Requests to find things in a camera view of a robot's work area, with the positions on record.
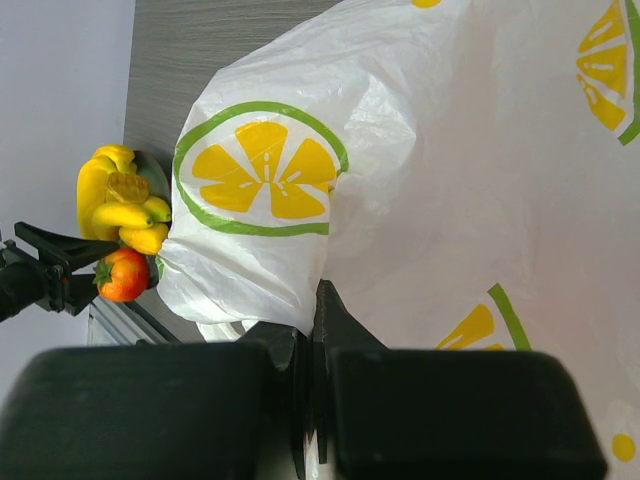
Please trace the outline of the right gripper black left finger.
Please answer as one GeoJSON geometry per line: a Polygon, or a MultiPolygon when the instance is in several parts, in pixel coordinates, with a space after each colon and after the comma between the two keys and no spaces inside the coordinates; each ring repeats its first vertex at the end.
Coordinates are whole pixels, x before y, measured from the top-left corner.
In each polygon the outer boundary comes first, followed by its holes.
{"type": "Polygon", "coordinates": [[[64,348],[34,357],[1,412],[5,479],[298,479],[305,338],[64,348]]]}

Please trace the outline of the white plastic bag lemon print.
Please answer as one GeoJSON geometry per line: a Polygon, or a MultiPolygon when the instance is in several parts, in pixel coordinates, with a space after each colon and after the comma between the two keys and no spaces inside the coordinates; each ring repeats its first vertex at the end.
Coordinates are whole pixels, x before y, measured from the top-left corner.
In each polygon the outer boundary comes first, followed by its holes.
{"type": "Polygon", "coordinates": [[[158,294],[208,341],[312,328],[538,350],[639,475],[639,5],[344,1],[218,70],[175,147],[158,294]]]}

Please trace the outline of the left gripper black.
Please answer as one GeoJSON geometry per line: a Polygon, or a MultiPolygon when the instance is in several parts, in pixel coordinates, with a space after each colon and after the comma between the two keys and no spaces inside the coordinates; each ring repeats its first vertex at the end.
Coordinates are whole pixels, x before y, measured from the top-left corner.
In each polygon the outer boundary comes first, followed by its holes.
{"type": "Polygon", "coordinates": [[[37,252],[37,258],[14,241],[1,246],[1,321],[15,317],[29,306],[45,311],[64,310],[62,270],[67,275],[116,252],[114,241],[87,240],[49,232],[25,222],[14,225],[15,235],[37,252]]]}

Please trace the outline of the red orange apple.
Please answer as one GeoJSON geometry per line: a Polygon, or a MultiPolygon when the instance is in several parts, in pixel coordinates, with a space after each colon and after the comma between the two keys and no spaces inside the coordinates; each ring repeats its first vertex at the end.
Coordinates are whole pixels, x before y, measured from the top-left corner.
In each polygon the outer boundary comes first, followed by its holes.
{"type": "Polygon", "coordinates": [[[135,250],[119,248],[97,263],[93,283],[105,299],[126,303],[146,291],[150,279],[146,257],[135,250]]]}

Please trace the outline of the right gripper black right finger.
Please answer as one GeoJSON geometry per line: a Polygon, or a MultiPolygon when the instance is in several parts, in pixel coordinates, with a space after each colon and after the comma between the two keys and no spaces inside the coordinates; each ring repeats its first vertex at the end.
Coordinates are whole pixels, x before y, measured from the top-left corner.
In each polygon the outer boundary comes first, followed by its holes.
{"type": "Polygon", "coordinates": [[[322,281],[312,336],[321,479],[602,479],[567,370],[541,352],[391,349],[322,281]]]}

